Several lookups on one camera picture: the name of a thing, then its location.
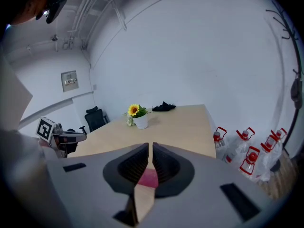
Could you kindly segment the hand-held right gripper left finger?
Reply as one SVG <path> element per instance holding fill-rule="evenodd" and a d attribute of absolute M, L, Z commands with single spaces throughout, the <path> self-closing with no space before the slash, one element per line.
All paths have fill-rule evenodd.
<path fill-rule="evenodd" d="M 73 227 L 135 227 L 134 188 L 148 157 L 148 143 L 64 159 L 47 153 L 47 169 Z"/>

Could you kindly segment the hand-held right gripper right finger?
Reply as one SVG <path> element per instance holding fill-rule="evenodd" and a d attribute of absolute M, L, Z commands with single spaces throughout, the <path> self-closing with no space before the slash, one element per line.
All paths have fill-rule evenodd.
<path fill-rule="evenodd" d="M 159 185 L 142 228 L 263 228 L 271 199 L 222 161 L 154 143 Z"/>

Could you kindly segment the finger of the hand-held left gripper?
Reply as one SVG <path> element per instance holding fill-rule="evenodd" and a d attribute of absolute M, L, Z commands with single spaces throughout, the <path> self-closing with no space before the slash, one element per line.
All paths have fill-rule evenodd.
<path fill-rule="evenodd" d="M 60 135 L 61 143 L 78 143 L 86 140 L 85 133 L 65 131 Z"/>

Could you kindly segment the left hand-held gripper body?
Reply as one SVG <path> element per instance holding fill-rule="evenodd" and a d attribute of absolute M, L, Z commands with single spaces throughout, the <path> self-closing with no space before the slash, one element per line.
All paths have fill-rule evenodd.
<path fill-rule="evenodd" d="M 59 135 L 63 133 L 62 125 L 55 123 L 47 117 L 40 117 L 36 129 L 36 135 L 39 138 L 39 144 L 42 147 L 49 147 L 55 151 L 61 151 Z"/>

